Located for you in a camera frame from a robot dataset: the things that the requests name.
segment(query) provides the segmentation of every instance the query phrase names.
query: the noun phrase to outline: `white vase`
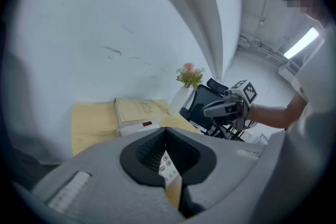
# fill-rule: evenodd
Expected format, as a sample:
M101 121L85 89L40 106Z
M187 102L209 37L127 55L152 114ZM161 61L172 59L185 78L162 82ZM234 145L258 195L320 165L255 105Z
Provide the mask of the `white vase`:
M176 115L179 113L180 109L184 105L187 95L188 95L189 89L182 86L174 96L172 102L169 105L168 113L170 115Z

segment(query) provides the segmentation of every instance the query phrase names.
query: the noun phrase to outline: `white sleeve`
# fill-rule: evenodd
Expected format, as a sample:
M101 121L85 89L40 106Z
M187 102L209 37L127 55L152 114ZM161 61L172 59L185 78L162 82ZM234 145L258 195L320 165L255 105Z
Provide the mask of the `white sleeve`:
M296 92L308 103L308 98L307 98L306 94L304 93L298 79L294 78L294 80L291 84L292 84L292 87L294 88L294 90L296 90Z

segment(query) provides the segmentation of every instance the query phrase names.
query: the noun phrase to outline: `person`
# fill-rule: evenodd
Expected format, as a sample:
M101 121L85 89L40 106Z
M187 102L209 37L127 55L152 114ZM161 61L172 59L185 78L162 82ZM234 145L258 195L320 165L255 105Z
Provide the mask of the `person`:
M327 7L323 3L323 0L284 1L287 1L289 6L299 7L302 13L306 14L311 19L318 21L322 25L322 27L324 28L324 44L327 42L333 42L333 39L335 40L332 16L330 15ZM305 65L307 65L307 63L319 49L320 47L317 48L315 52L312 53L312 55L305 57L303 67L301 69L303 69ZM272 108L268 106L253 104L250 108L248 119L267 126L279 129L287 129L293 122L301 118L306 118L313 112L312 106L297 78L295 78L292 82L292 86L297 93L287 105L287 107Z

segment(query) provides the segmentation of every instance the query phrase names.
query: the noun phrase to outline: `yellow paper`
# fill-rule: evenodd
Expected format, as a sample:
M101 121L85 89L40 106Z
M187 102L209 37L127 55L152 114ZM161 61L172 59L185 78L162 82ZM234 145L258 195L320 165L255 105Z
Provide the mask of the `yellow paper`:
M153 100L116 99L115 101L122 122L150 120L166 115Z

